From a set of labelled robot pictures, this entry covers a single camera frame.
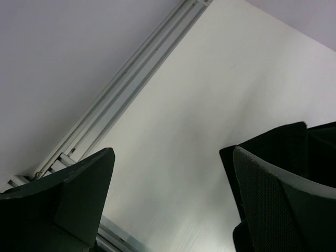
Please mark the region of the black canvas bag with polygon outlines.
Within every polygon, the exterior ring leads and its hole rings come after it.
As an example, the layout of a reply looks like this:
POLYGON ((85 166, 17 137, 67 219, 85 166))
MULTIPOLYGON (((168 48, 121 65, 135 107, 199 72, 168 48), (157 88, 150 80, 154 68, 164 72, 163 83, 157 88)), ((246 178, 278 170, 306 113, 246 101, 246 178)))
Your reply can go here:
POLYGON ((239 144, 264 161, 314 182, 335 187, 335 123, 308 128, 286 124, 239 144))

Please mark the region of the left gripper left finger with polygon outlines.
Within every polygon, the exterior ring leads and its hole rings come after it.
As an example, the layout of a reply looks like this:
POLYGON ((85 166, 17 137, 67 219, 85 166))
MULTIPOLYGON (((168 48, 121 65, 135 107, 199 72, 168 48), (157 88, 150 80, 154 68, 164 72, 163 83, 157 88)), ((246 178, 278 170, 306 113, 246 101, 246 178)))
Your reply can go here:
POLYGON ((1 193, 1 251, 96 251, 112 148, 1 193))

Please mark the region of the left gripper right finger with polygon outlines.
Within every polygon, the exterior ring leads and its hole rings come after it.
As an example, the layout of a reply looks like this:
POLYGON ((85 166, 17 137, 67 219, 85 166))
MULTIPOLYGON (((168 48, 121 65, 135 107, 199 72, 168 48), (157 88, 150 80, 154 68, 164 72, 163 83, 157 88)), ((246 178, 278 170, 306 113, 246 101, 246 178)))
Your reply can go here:
POLYGON ((335 189, 236 147, 234 169, 255 251, 335 251, 335 189))

